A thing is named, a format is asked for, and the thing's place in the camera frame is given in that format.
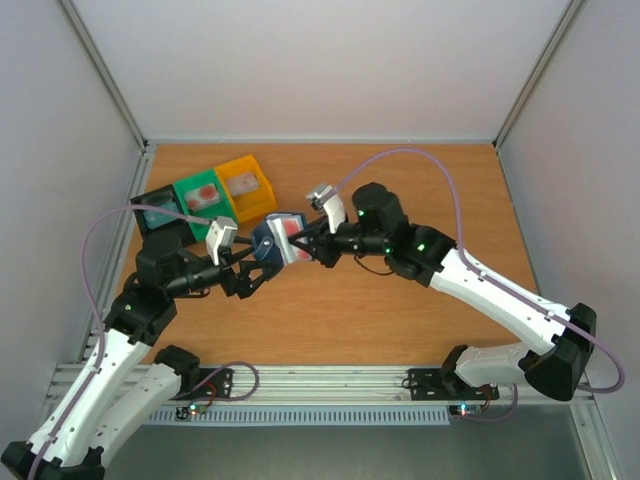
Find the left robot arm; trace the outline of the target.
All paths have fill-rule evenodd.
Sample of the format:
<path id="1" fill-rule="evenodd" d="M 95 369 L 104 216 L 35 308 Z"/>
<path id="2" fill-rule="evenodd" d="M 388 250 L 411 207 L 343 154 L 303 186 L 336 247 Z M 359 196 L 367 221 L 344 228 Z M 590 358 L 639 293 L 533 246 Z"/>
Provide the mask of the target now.
<path id="1" fill-rule="evenodd" d="M 223 235 L 216 253 L 199 257 L 172 233 L 144 240 L 135 272 L 101 321 L 100 340 L 64 398 L 29 440 L 12 442 L 2 453 L 16 478 L 101 479 L 153 411 L 199 391 L 198 357 L 169 346 L 135 386 L 118 393 L 176 317 L 176 299 L 213 286 L 247 298 L 276 274 L 278 264 L 260 258 L 252 245 L 232 253 L 233 242 Z"/>

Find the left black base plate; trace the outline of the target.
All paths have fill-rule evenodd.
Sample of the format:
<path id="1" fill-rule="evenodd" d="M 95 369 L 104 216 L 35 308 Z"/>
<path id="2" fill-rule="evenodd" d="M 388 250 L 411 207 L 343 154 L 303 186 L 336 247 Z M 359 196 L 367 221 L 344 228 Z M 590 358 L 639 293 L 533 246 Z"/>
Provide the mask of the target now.
<path id="1" fill-rule="evenodd" d="M 181 391 L 173 397 L 173 400 L 204 401 L 209 400 L 212 395 L 215 395 L 215 399 L 230 398 L 233 388 L 233 369 L 225 368 L 213 375 L 214 371 L 214 368 L 201 368 L 196 381 L 197 388 L 189 392 Z"/>

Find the red white card in bin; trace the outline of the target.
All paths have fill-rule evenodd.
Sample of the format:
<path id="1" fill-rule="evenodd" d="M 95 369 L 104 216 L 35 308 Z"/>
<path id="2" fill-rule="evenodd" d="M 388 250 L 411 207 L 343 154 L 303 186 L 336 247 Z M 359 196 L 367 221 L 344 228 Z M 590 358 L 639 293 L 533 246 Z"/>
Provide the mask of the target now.
<path id="1" fill-rule="evenodd" d="M 221 201 L 221 195 L 214 183 L 207 183 L 189 190 L 183 198 L 188 210 L 192 212 L 203 210 Z"/>

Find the green plastic bin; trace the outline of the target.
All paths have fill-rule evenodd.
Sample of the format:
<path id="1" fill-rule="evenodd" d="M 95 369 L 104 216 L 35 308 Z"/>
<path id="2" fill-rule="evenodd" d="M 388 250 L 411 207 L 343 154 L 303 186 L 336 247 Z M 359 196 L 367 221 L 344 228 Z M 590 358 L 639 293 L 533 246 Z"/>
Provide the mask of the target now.
<path id="1" fill-rule="evenodd" d="M 178 180 L 173 187 L 188 215 L 207 220 L 224 216 L 236 221 L 231 197 L 213 169 Z"/>

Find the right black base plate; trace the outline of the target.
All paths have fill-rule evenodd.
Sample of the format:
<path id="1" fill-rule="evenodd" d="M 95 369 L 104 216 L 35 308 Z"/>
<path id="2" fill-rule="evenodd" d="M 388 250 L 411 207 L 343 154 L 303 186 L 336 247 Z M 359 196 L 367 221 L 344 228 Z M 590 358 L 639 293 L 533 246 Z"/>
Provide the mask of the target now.
<path id="1" fill-rule="evenodd" d="M 500 398 L 497 387 L 489 384 L 472 387 L 455 373 L 442 373 L 439 368 L 411 368 L 401 386 L 409 391 L 412 401 L 481 401 Z"/>

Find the blue card holder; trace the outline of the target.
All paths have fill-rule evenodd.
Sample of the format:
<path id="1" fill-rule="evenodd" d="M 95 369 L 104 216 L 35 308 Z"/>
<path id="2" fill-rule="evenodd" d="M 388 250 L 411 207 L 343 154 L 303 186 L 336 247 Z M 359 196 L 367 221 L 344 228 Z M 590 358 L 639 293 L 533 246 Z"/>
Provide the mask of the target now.
<path id="1" fill-rule="evenodd" d="M 258 262 L 266 262 L 278 274 L 284 267 L 311 256 L 289 243 L 288 237 L 306 228 L 306 217 L 302 213 L 279 212 L 265 217 L 251 232 L 253 256 Z"/>

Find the teal card in black bin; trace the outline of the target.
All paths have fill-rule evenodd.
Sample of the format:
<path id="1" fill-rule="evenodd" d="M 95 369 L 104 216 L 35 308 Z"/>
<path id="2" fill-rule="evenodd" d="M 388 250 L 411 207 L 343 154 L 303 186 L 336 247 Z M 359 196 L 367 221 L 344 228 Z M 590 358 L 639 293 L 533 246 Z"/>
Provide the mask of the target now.
<path id="1" fill-rule="evenodd" d="M 162 212 L 156 210 L 143 211 L 144 225 L 147 229 L 158 229 L 177 220 L 177 217 L 167 214 L 167 211 L 179 213 L 179 207 L 175 202 L 165 202 L 159 208 L 162 209 Z"/>

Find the card in yellow bin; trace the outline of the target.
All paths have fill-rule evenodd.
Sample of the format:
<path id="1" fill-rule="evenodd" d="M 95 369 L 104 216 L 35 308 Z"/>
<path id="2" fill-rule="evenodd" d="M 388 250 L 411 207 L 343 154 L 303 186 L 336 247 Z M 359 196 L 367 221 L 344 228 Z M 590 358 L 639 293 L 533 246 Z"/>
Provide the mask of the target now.
<path id="1" fill-rule="evenodd" d="M 239 197 L 260 188 L 260 182 L 253 172 L 243 172 L 230 177 L 226 184 L 232 197 Z"/>

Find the aluminium front rail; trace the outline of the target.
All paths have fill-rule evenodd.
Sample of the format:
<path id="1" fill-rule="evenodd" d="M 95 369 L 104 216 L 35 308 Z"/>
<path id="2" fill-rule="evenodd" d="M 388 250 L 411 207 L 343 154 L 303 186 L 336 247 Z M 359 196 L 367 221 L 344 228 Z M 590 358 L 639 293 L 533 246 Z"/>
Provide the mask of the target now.
<path id="1" fill-rule="evenodd" d="M 150 365 L 134 367 L 117 391 L 119 399 L 147 373 Z M 231 367 L 231 396 L 249 392 L 254 376 L 246 367 Z M 420 393 L 416 380 L 408 378 L 412 366 L 265 366 L 256 367 L 260 385 L 257 391 L 242 402 L 231 402 L 230 406 L 257 405 L 400 405 L 410 404 L 413 393 Z M 56 366 L 50 386 L 45 395 L 45 406 L 56 406 L 80 373 L 79 364 Z M 510 385 L 498 385 L 499 398 L 490 406 L 508 406 L 513 399 Z M 544 397 L 532 387 L 518 387 L 521 405 L 571 405 L 594 404 L 587 392 L 577 391 L 569 402 L 560 402 Z"/>

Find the black plastic bin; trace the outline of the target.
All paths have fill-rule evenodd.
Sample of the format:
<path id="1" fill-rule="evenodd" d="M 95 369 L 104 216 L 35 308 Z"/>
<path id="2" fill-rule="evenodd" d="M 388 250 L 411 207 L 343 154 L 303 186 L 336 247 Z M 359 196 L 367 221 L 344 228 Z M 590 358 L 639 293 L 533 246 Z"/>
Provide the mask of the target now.
<path id="1" fill-rule="evenodd" d="M 183 216 L 188 214 L 188 211 L 180 203 L 176 189 L 172 184 L 132 197 L 130 203 L 158 207 Z M 184 219 L 156 210 L 135 210 L 134 215 L 143 239 L 155 232 L 168 231 L 177 234 L 183 246 L 196 243 L 193 230 Z"/>

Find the yellow plastic bin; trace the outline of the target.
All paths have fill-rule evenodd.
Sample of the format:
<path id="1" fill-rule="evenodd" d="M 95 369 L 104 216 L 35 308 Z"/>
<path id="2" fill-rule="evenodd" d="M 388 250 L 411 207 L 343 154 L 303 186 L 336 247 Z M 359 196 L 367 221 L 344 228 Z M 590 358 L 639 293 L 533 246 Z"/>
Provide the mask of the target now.
<path id="1" fill-rule="evenodd" d="M 273 187 L 253 155 L 217 165 L 214 172 L 230 196 L 237 223 L 247 223 L 277 209 Z"/>

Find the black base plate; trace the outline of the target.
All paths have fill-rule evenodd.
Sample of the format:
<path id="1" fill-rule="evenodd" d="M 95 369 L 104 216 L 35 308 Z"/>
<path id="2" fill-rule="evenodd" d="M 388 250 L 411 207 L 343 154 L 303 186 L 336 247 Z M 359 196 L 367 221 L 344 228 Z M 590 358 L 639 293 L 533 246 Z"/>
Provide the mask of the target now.
<path id="1" fill-rule="evenodd" d="M 401 386 L 409 391 L 412 401 L 481 401 L 500 398 L 497 387 L 489 384 L 472 387 L 455 373 L 442 373 L 439 368 L 411 368 Z"/>
<path id="2" fill-rule="evenodd" d="M 215 395 L 215 399 L 230 398 L 233 388 L 233 369 L 225 368 L 213 375 L 214 371 L 214 368 L 201 368 L 196 381 L 197 388 L 189 392 L 181 391 L 173 397 L 173 400 L 204 401 L 209 400 L 212 395 Z"/>

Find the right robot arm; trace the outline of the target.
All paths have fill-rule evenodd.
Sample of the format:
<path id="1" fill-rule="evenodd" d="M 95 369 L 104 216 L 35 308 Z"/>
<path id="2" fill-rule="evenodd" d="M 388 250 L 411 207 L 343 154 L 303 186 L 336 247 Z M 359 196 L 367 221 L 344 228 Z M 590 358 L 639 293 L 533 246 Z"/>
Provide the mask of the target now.
<path id="1" fill-rule="evenodd" d="M 594 350 L 593 309 L 554 303 L 498 275 L 446 234 L 410 222 L 398 197 L 379 183 L 353 194 L 354 222 L 339 196 L 322 197 L 329 191 L 321 185 L 308 194 L 324 215 L 288 235 L 291 245 L 327 268 L 346 254 L 381 256 L 393 274 L 466 303 L 517 337 L 499 347 L 454 347 L 436 382 L 446 398 L 489 384 L 527 384 L 553 400 L 573 398 Z"/>

